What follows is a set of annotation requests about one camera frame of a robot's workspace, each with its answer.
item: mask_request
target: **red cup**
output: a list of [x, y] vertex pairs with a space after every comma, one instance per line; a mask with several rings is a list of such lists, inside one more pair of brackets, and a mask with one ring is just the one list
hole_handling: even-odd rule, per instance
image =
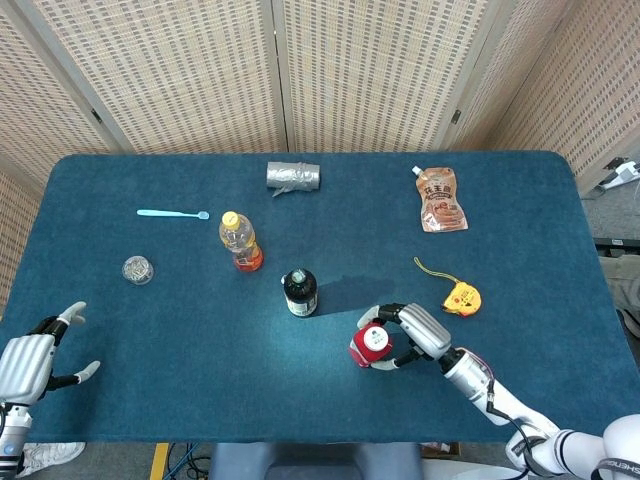
[[393, 344], [387, 331], [379, 323], [371, 322], [358, 330], [349, 344], [349, 353], [361, 367], [368, 367], [373, 362], [387, 355]]

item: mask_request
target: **white robotic arm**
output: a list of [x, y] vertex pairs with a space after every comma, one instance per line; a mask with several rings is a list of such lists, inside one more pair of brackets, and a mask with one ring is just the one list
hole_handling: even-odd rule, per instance
[[86, 303], [47, 317], [31, 332], [12, 338], [0, 358], [0, 480], [12, 480], [31, 428], [29, 407], [47, 391], [85, 382], [100, 367], [94, 361], [73, 374], [54, 377], [53, 359], [67, 327], [83, 324]]
[[374, 368], [393, 370], [417, 358], [435, 360], [449, 379], [491, 422], [513, 423], [518, 432], [507, 443], [509, 460], [524, 474], [542, 477], [570, 473], [584, 479], [640, 479], [640, 415], [613, 422], [604, 438], [560, 430], [547, 417], [520, 402], [477, 355], [451, 347], [451, 334], [417, 304], [390, 304], [369, 309], [358, 322], [400, 325], [413, 350], [401, 358], [374, 362]]

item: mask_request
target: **yellow tape measure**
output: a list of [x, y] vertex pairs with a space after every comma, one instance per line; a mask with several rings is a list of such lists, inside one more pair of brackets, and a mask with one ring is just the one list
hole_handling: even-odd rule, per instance
[[413, 261], [416, 262], [418, 268], [424, 273], [428, 273], [434, 277], [448, 278], [456, 284], [442, 304], [442, 308], [445, 312], [456, 313], [462, 317], [467, 317], [478, 311], [480, 305], [482, 305], [482, 298], [480, 297], [480, 292], [478, 292], [475, 287], [468, 283], [461, 282], [456, 277], [449, 275], [448, 273], [429, 270], [420, 263], [420, 259], [418, 257], [413, 257]]

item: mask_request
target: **aluminum foil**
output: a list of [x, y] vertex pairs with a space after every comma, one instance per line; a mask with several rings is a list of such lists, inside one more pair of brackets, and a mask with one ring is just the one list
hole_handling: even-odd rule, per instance
[[269, 162], [267, 187], [276, 188], [273, 196], [293, 190], [310, 192], [320, 188], [320, 165]]

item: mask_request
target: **blue tablecloth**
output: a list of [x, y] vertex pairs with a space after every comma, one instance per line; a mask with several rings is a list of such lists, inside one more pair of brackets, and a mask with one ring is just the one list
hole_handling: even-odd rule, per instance
[[[274, 160], [320, 164], [320, 190], [272, 198]], [[455, 170], [469, 230], [422, 231], [414, 165]], [[143, 218], [139, 208], [212, 215]], [[230, 209], [264, 249], [255, 273], [236, 270], [218, 239]], [[155, 267], [146, 286], [122, 277], [132, 255]], [[452, 284], [414, 255], [476, 286], [479, 313], [441, 312]], [[288, 312], [280, 285], [299, 266], [320, 285], [308, 319]], [[356, 321], [388, 302], [433, 312], [454, 345], [563, 427], [600, 434], [640, 398], [572, 174], [549, 152], [68, 157], [51, 174], [0, 343], [77, 300], [87, 324], [67, 332], [55, 373], [102, 367], [33, 408], [31, 440], [509, 438], [435, 364], [355, 365]]]

